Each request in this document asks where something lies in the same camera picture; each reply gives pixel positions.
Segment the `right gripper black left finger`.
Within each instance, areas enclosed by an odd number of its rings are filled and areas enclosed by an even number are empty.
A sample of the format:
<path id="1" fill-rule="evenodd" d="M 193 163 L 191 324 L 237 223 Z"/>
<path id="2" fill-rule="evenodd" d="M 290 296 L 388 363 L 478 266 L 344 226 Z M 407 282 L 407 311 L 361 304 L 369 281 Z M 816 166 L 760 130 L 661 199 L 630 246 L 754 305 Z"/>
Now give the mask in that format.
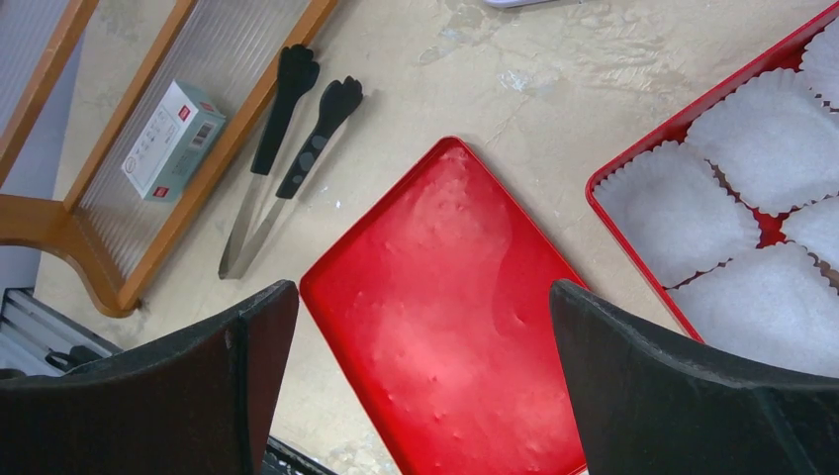
<path id="1" fill-rule="evenodd" d="M 60 377 L 1 384 L 5 474 L 256 474 L 299 312 L 278 281 Z"/>

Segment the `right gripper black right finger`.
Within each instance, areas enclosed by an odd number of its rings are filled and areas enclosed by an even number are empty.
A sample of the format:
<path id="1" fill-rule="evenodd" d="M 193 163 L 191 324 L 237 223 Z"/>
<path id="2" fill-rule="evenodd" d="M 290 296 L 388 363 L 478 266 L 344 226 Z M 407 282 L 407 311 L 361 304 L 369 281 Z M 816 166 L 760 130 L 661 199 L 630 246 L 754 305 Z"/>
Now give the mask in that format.
<path id="1" fill-rule="evenodd" d="M 550 288 L 592 474 L 834 474 L 838 382 L 739 357 L 567 279 Z"/>

